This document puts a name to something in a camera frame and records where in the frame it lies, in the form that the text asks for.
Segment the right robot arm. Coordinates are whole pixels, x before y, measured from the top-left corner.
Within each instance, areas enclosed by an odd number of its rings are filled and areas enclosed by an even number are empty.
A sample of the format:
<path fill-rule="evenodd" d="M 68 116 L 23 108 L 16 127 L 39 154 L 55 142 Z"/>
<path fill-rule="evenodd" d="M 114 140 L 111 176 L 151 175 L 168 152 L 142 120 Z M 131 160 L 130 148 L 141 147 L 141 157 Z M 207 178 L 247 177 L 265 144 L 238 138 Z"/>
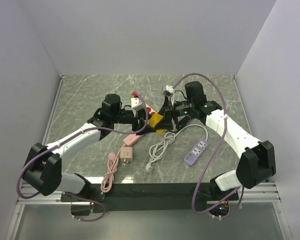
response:
<path fill-rule="evenodd" d="M 252 189 L 276 174 L 273 144 L 252 136 L 232 120 L 217 102 L 207 100 L 199 81 L 185 85 L 184 101 L 175 101 L 175 89 L 171 85 L 164 86 L 162 93 L 164 103 L 159 110 L 162 119 L 154 129 L 172 130 L 179 126 L 178 118 L 189 116 L 220 135 L 239 158 L 235 170 L 222 173 L 212 180 L 214 184 L 209 187 L 212 198 L 220 200 L 228 190 L 238 187 Z"/>

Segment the yellow cube socket adapter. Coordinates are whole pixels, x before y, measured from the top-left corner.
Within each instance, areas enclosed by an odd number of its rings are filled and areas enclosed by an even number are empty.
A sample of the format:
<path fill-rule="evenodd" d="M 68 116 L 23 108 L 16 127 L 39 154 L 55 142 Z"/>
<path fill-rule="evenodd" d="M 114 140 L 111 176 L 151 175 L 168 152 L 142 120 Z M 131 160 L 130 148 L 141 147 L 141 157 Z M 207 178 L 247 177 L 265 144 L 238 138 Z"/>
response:
<path fill-rule="evenodd" d="M 155 126 L 163 119 L 164 116 L 157 112 L 153 112 L 151 115 L 151 118 L 148 120 L 148 125 L 152 128 L 155 128 Z M 155 132 L 158 135 L 161 135 L 165 130 L 164 129 L 157 129 Z"/>

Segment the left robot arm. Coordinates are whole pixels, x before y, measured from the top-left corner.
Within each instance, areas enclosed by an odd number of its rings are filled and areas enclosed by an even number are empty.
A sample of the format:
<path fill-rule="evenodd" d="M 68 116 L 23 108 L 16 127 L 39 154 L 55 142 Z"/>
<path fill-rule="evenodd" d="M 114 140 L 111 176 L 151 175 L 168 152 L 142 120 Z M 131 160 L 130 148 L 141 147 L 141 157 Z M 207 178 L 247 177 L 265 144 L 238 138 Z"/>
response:
<path fill-rule="evenodd" d="M 72 193 L 78 201 L 86 200 L 90 195 L 91 183 L 77 173 L 63 172 L 62 164 L 80 150 L 115 132 L 116 124 L 131 125 L 133 134 L 141 133 L 151 115 L 140 95 L 136 96 L 136 100 L 141 105 L 126 110 L 119 95 L 108 94 L 101 107 L 78 130 L 53 143 L 33 145 L 17 180 L 18 195 L 25 197 L 20 187 L 21 180 L 24 180 L 43 196 L 62 191 Z"/>

